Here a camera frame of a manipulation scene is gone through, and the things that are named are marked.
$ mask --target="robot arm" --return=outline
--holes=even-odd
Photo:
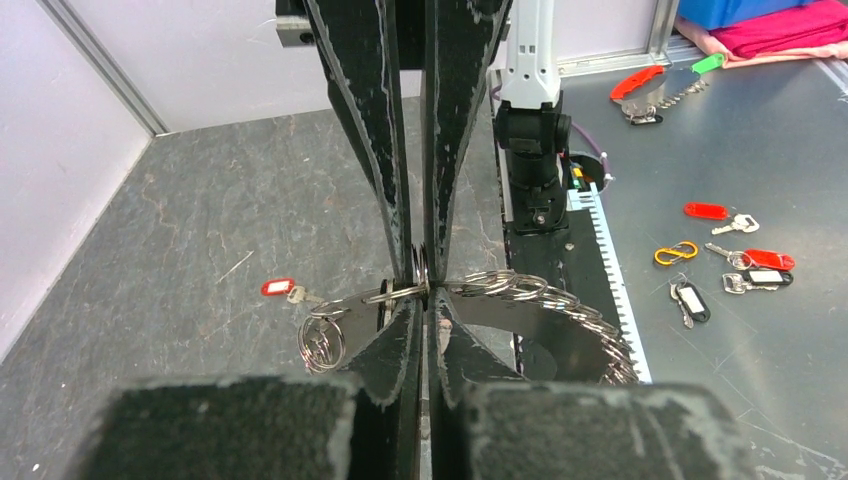
[[[507,68],[495,137],[506,152],[513,228],[520,235],[566,228],[559,154],[568,149],[571,119],[561,113],[553,61],[554,0],[514,3]]]
[[[512,108],[539,110],[554,105],[560,96],[552,46],[554,0],[515,2],[511,16],[501,98]]]

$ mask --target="blue box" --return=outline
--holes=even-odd
[[[680,0],[677,13],[707,30],[729,27],[749,18],[768,15],[815,0]]]

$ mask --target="red key tag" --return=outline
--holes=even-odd
[[[690,217],[706,218],[709,220],[724,220],[730,216],[726,208],[711,203],[687,203],[683,206],[683,213]]]
[[[770,268],[788,272],[795,268],[795,259],[785,253],[769,250],[745,250],[745,255],[751,259],[755,267]]]
[[[272,295],[288,295],[294,289],[294,280],[291,278],[277,278],[268,280],[265,285],[262,285],[262,295],[270,297]]]

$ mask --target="black metal bracket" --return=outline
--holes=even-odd
[[[434,283],[447,275],[456,181],[510,6],[510,0],[427,2],[421,126],[424,237]]]
[[[569,212],[569,222],[570,228],[543,235],[522,235],[507,223],[507,264],[516,272],[542,277],[548,284],[574,293],[600,311],[604,321],[619,327],[618,310],[589,212]],[[515,345],[516,363],[532,380],[587,382],[598,378],[605,368],[597,338],[579,328],[565,335],[556,351],[525,336],[516,338]],[[561,356],[572,359],[570,368],[554,368],[555,359]]]
[[[412,226],[395,2],[306,0],[306,8],[330,103],[377,196],[394,277],[408,285]]]
[[[514,228],[519,234],[539,234],[568,228],[566,195],[560,183],[559,155],[568,154],[571,117],[556,105],[539,110],[512,108],[504,101],[494,132],[506,152]]]

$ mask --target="orange carabiner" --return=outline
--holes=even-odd
[[[664,267],[670,267],[679,261],[695,258],[697,254],[698,246],[684,240],[673,247],[658,248],[654,252],[654,261]]]

